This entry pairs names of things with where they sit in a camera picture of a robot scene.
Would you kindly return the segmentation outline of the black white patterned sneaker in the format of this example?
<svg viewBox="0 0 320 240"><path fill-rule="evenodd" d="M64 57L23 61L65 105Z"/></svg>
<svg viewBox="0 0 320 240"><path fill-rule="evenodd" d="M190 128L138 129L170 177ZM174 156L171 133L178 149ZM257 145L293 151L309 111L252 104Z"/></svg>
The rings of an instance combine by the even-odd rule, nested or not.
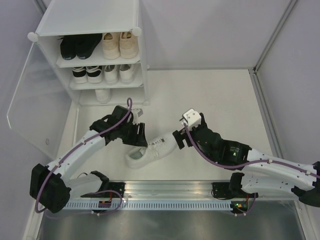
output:
<svg viewBox="0 0 320 240"><path fill-rule="evenodd" d="M87 80L91 84L98 84L103 80L102 66L87 66L86 67Z"/></svg>

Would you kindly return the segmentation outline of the beige lace sneaker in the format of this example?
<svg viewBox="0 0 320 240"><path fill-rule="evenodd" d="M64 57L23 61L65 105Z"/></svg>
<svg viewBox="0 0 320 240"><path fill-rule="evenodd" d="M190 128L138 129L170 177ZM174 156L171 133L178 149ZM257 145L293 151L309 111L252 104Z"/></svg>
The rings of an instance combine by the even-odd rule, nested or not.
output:
<svg viewBox="0 0 320 240"><path fill-rule="evenodd" d="M119 39L120 56L124 59L132 59L139 53L138 38L131 32L121 32Z"/></svg>
<svg viewBox="0 0 320 240"><path fill-rule="evenodd" d="M107 60L114 60L120 56L120 33L107 32L102 36L102 51Z"/></svg>

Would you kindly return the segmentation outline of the white plastic shoe cabinet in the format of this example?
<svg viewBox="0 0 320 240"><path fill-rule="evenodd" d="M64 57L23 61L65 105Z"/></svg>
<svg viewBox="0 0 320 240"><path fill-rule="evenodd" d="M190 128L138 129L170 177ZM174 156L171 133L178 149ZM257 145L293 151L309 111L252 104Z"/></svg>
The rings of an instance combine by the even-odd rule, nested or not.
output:
<svg viewBox="0 0 320 240"><path fill-rule="evenodd" d="M64 60L60 51L60 38L89 34L132 32L137 37L138 54L134 58L106 59L102 42L96 46L87 59L75 57ZM141 2L139 0L52 0L35 32L27 35L38 44L47 60L60 69L71 71L69 89L72 100L81 106L123 105L128 97L134 104L150 103L147 79L147 60ZM114 85L105 80L100 83L77 84L73 80L73 67L136 64L133 82L123 84L121 78ZM99 103L96 89L110 89L108 103Z"/></svg>

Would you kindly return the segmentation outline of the black canvas sneaker front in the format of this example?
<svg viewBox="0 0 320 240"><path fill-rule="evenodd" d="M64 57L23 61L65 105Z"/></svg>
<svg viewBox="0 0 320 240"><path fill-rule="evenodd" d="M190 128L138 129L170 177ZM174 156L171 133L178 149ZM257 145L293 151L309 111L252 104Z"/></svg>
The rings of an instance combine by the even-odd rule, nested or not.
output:
<svg viewBox="0 0 320 240"><path fill-rule="evenodd" d="M75 52L80 60L88 59L96 46L102 40L102 33L78 35L75 42Z"/></svg>

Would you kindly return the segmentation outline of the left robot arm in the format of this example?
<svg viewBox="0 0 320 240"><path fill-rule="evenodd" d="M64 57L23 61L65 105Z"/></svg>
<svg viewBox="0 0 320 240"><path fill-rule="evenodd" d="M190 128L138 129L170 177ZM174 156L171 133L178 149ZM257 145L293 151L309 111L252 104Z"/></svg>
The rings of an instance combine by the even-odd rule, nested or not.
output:
<svg viewBox="0 0 320 240"><path fill-rule="evenodd" d="M124 145L147 147L145 124L138 118L140 108L117 105L111 114L96 120L85 135L64 155L47 165L37 164L31 171L30 196L34 210L61 211L70 199L106 190L109 178L98 171L73 179L73 174L96 152L120 139Z"/></svg>

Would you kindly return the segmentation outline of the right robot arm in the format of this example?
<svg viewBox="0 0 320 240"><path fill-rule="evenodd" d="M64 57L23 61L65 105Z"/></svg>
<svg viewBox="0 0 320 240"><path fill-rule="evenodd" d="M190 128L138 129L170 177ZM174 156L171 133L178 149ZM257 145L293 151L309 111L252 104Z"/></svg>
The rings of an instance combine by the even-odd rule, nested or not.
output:
<svg viewBox="0 0 320 240"><path fill-rule="evenodd" d="M296 163L260 152L247 144L226 140L208 128L203 113L190 109L182 115L183 129L173 132L179 149L194 147L208 163L233 171L229 191L295 196L308 206L320 206L320 163Z"/></svg>

